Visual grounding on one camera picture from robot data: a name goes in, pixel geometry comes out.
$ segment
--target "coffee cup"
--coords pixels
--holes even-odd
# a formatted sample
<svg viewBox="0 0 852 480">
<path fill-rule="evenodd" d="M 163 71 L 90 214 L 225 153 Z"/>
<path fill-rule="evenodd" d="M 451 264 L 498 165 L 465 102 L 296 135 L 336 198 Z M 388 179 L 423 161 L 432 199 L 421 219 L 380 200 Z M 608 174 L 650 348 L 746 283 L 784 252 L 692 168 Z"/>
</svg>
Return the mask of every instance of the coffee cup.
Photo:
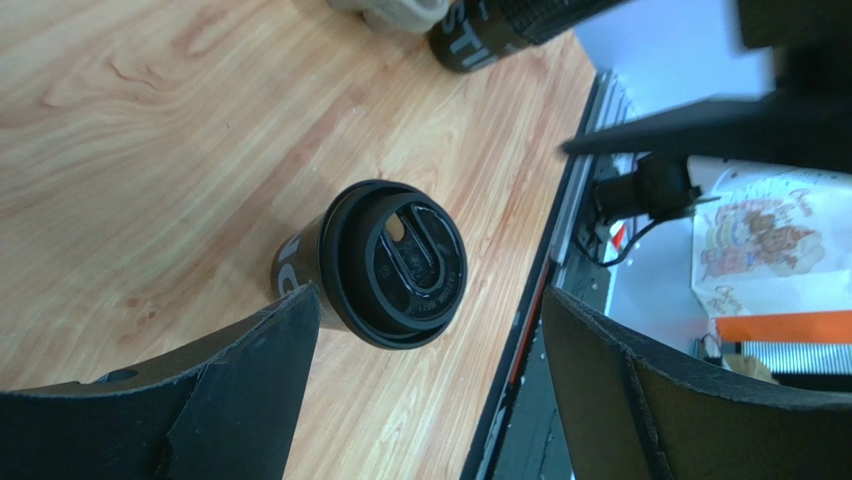
<svg viewBox="0 0 852 480">
<path fill-rule="evenodd" d="M 279 296 L 313 282 L 321 327 L 381 348 L 435 340 L 464 295 L 467 259 L 447 212 L 402 183 L 367 180 L 283 243 L 272 266 Z"/>
</svg>

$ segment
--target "black cable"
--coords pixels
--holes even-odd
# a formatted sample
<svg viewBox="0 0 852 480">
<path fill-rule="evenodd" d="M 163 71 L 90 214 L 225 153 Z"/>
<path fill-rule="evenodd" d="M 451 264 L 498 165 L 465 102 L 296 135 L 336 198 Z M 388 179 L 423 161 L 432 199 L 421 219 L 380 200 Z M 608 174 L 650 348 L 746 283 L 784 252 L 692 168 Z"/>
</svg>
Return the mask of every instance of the black cable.
<svg viewBox="0 0 852 480">
<path fill-rule="evenodd" d="M 662 222 L 660 222 L 658 220 L 654 220 L 653 222 L 649 223 L 648 225 L 645 225 L 642 228 L 642 230 L 639 230 L 639 232 L 637 232 L 636 235 L 633 235 L 630 238 L 630 240 L 627 242 L 627 245 L 625 245 L 624 248 L 621 250 L 621 253 L 619 253 L 617 257 L 615 257 L 614 259 L 612 259 L 608 262 L 601 262 L 600 260 L 598 260 L 595 255 L 592 255 L 586 248 L 583 248 L 576 239 L 574 240 L 574 243 L 575 243 L 575 245 L 580 247 L 580 250 L 583 253 L 585 253 L 586 256 L 589 257 L 589 260 L 594 262 L 595 265 L 597 265 L 599 267 L 603 267 L 603 268 L 609 268 L 609 267 L 618 265 L 619 263 L 627 260 L 627 255 L 630 253 L 630 250 L 633 249 L 633 246 L 636 245 L 636 242 L 641 240 L 642 237 L 645 236 L 645 234 L 647 234 L 648 232 L 653 230 L 654 227 L 656 227 L 660 223 L 662 223 Z"/>
<path fill-rule="evenodd" d="M 630 173 L 636 173 L 639 170 L 639 153 L 633 153 L 633 163 L 630 165 Z M 639 217 L 633 217 L 633 221 L 630 222 L 630 238 L 633 238 L 633 234 L 639 231 Z"/>
</svg>

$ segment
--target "cartoon illustration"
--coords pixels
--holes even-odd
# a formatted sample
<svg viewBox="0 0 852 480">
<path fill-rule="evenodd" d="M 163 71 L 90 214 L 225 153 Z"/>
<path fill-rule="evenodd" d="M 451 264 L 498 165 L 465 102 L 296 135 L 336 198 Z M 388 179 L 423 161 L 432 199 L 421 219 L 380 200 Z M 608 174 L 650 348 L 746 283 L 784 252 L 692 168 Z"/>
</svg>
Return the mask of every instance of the cartoon illustration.
<svg viewBox="0 0 852 480">
<path fill-rule="evenodd" d="M 716 287 L 718 297 L 709 299 L 707 304 L 720 315 L 740 315 L 746 309 L 734 295 L 735 290 L 733 285 L 719 285 Z"/>
<path fill-rule="evenodd" d="M 704 278 L 753 272 L 765 267 L 778 276 L 807 273 L 825 257 L 819 232 L 793 224 L 790 215 L 802 208 L 807 192 L 795 203 L 749 200 L 718 209 L 701 252 Z"/>
</svg>

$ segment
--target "black tumbler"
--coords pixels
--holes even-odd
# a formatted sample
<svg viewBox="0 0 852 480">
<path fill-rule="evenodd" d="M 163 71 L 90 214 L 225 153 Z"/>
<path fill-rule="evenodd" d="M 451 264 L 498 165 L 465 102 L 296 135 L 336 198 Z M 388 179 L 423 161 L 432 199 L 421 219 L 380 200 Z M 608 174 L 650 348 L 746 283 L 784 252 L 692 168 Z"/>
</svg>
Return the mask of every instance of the black tumbler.
<svg viewBox="0 0 852 480">
<path fill-rule="evenodd" d="M 368 180 L 284 242 L 272 285 L 283 296 L 320 287 L 321 326 L 382 348 L 423 346 L 450 324 L 464 295 L 467 259 L 447 212 L 401 183 Z"/>
<path fill-rule="evenodd" d="M 448 69 L 472 72 L 624 1 L 460 0 L 429 32 L 429 45 Z"/>
</svg>

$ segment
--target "cup lid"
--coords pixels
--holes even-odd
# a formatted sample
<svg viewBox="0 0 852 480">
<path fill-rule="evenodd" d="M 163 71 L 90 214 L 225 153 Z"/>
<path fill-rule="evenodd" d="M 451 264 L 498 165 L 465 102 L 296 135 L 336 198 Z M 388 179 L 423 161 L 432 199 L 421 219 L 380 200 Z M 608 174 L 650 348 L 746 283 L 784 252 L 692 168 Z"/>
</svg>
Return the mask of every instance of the cup lid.
<svg viewBox="0 0 852 480">
<path fill-rule="evenodd" d="M 455 315 L 467 277 L 464 244 L 449 215 L 409 187 L 360 196 L 345 217 L 332 219 L 340 288 L 327 288 L 332 303 L 351 313 L 343 321 L 384 348 L 436 338 Z"/>
</svg>

